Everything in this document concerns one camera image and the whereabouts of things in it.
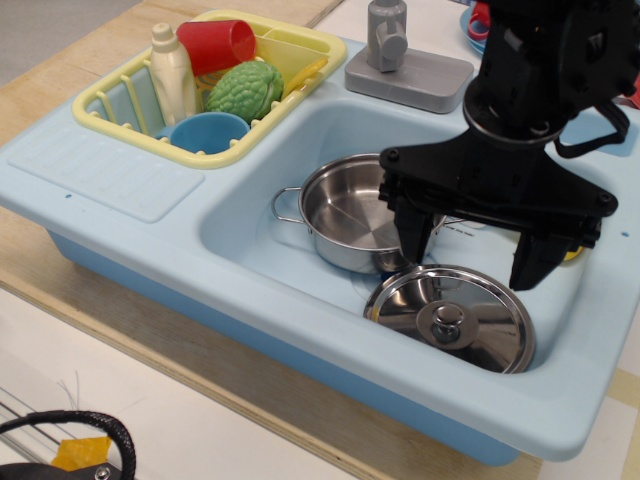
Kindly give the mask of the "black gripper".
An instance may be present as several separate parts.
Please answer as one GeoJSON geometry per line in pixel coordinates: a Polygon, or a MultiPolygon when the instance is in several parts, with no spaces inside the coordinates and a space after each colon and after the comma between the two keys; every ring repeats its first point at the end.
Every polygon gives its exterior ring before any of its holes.
{"type": "Polygon", "coordinates": [[[592,246],[616,196],[553,160],[542,147],[509,149],[465,132],[382,151],[380,193],[395,213],[400,250],[420,264],[437,214],[517,231],[509,287],[535,288],[568,249],[592,246]]]}

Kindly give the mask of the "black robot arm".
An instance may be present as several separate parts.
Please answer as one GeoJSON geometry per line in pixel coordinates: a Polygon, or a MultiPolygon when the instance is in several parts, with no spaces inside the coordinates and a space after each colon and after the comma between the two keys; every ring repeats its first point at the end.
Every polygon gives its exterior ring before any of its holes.
{"type": "Polygon", "coordinates": [[[382,151],[380,197],[402,255],[420,263],[437,215],[516,231],[509,285],[529,290],[591,248],[616,197],[560,166],[620,144],[616,105],[635,92],[639,7],[633,1],[493,1],[478,75],[463,100],[467,130],[382,151]]]}

